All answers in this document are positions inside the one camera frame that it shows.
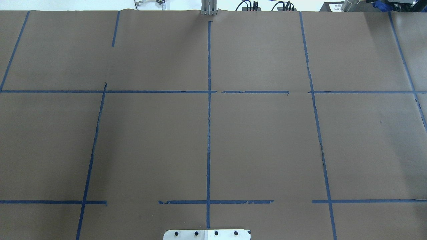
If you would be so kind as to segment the brown paper table cover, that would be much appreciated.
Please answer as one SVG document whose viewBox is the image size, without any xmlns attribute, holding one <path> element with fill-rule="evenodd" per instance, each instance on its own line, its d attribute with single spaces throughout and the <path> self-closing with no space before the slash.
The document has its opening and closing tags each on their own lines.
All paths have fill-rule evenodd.
<svg viewBox="0 0 427 240">
<path fill-rule="evenodd" d="M 30 12 L 2 240 L 426 239 L 426 14 Z"/>
</svg>

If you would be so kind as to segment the silver metal mounting plate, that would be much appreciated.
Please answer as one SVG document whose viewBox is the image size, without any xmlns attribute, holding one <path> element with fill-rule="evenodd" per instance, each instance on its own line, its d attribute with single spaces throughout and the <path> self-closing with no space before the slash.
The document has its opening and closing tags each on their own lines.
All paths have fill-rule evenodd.
<svg viewBox="0 0 427 240">
<path fill-rule="evenodd" d="M 246 229 L 167 230 L 163 240 L 251 240 Z"/>
</svg>

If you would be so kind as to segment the short blue tape strip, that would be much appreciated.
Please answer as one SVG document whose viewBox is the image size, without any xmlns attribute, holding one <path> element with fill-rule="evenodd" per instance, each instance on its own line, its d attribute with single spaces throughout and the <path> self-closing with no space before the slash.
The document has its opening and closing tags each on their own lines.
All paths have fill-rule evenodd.
<svg viewBox="0 0 427 240">
<path fill-rule="evenodd" d="M 115 43 L 116 43 L 116 34 L 117 34 L 117 30 L 118 30 L 118 25 L 119 25 L 120 13 L 121 13 L 121 11 L 117 11 L 117 13 L 116 13 L 116 21 L 115 21 L 115 27 L 114 27 L 113 38 L 112 38 L 112 43 L 111 43 L 112 47 L 114 47 Z"/>
</svg>

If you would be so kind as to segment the black device with white label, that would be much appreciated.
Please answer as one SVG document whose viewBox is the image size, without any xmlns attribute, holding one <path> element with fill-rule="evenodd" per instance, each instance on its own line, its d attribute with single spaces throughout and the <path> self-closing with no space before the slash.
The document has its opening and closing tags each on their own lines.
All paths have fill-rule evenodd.
<svg viewBox="0 0 427 240">
<path fill-rule="evenodd" d="M 341 11 L 341 5 L 343 1 L 333 1 L 333 2 L 324 2 L 319 9 L 319 12 L 342 12 Z M 368 7 L 370 6 L 369 3 L 367 3 L 364 0 L 360 0 L 360 3 L 357 6 L 356 12 L 363 12 L 365 9 L 365 5 L 368 4 Z"/>
</svg>

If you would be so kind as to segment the silver metal cylinder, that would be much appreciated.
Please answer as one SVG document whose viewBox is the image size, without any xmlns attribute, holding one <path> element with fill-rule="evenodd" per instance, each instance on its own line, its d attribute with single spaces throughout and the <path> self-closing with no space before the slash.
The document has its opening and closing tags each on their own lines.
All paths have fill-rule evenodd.
<svg viewBox="0 0 427 240">
<path fill-rule="evenodd" d="M 355 12 L 360 0 L 344 0 L 341 5 L 342 12 Z"/>
</svg>

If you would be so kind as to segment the far left blue tape line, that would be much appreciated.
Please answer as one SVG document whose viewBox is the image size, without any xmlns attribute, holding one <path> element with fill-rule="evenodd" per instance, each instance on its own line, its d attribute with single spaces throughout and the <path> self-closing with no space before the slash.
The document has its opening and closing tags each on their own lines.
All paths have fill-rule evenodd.
<svg viewBox="0 0 427 240">
<path fill-rule="evenodd" d="M 1 92 L 29 15 L 30 11 L 1 11 Z"/>
</svg>

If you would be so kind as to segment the grey aluminium profile post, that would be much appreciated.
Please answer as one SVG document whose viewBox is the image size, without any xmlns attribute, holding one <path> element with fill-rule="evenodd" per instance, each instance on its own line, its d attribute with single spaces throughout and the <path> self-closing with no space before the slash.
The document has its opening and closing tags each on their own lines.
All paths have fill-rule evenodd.
<svg viewBox="0 0 427 240">
<path fill-rule="evenodd" d="M 202 0 L 201 1 L 201 15 L 215 16 L 218 14 L 218 1 L 217 0 Z"/>
</svg>

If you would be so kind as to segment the small metal bracket parts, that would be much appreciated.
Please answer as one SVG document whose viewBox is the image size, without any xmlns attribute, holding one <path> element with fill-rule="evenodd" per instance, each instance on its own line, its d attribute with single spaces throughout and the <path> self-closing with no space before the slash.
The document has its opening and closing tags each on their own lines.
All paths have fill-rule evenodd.
<svg viewBox="0 0 427 240">
<path fill-rule="evenodd" d="M 168 4 L 166 0 L 134 0 L 136 10 L 161 10 L 166 11 Z"/>
</svg>

